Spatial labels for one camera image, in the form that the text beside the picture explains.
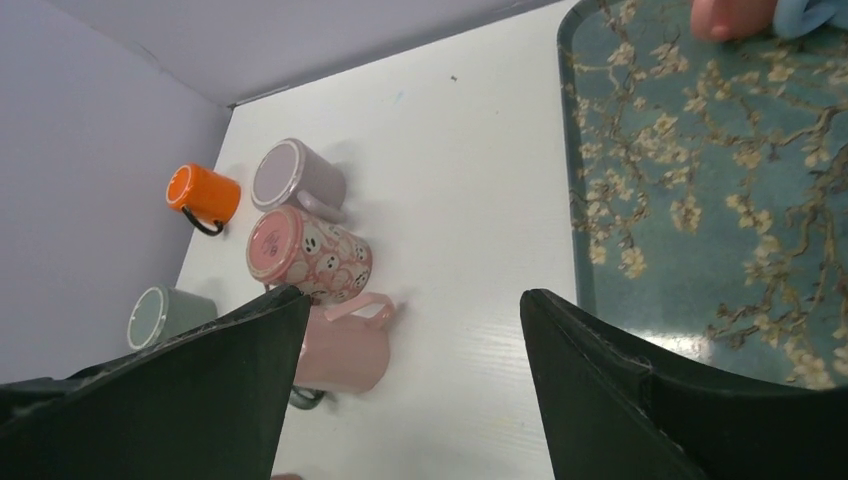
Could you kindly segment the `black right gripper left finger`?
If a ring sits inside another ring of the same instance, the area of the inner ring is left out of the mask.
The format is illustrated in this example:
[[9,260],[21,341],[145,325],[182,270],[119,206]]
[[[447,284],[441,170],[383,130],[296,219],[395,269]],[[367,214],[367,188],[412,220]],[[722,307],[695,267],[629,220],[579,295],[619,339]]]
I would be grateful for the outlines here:
[[5,479],[268,479],[311,308],[278,287],[64,378],[1,388]]

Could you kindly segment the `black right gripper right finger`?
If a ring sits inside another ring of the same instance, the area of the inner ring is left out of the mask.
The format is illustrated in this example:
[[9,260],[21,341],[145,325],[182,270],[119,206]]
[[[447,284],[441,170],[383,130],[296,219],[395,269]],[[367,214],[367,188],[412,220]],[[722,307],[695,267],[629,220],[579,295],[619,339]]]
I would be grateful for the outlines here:
[[558,479],[843,479],[847,391],[720,370],[546,289],[520,317]]

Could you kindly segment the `salmon pink mug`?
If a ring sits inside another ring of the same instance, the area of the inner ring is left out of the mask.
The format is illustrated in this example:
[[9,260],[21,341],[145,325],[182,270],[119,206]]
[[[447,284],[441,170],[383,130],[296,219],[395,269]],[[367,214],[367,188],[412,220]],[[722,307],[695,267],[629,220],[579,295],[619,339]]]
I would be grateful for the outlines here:
[[772,23],[776,0],[693,0],[690,28],[699,40],[713,43],[754,36]]

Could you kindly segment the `light blue mug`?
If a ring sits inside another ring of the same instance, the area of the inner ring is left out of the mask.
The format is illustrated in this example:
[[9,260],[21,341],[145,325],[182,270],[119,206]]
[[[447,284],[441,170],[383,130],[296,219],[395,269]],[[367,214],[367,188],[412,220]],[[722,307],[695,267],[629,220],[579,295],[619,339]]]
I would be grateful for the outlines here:
[[784,39],[804,36],[822,26],[847,29],[847,0],[778,0],[772,21]]

